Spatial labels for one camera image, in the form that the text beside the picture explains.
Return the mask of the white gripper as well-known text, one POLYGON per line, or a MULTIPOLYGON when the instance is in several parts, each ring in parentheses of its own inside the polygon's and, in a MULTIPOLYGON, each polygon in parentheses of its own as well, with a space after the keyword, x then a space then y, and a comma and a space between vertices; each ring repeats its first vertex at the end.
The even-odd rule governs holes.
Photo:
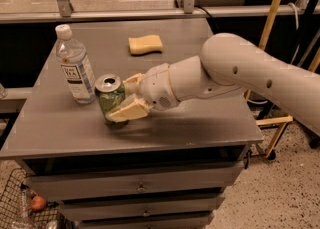
POLYGON ((135 74, 123 81, 127 97, 105 117, 113 122, 124 122, 146 117, 151 106, 159 111, 175 108, 179 101, 175 97, 169 77, 167 63, 149 69, 144 75, 135 74))

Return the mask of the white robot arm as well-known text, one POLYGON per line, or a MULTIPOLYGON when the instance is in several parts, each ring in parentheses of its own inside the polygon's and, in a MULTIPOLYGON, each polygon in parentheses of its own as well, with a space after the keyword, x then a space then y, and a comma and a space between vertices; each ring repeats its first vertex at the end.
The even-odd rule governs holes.
POLYGON ((208 38, 197 56, 161 64, 124 81, 126 98, 106 113, 113 122, 189 99, 227 98, 251 90, 320 135, 320 75, 278 60, 230 33, 208 38))

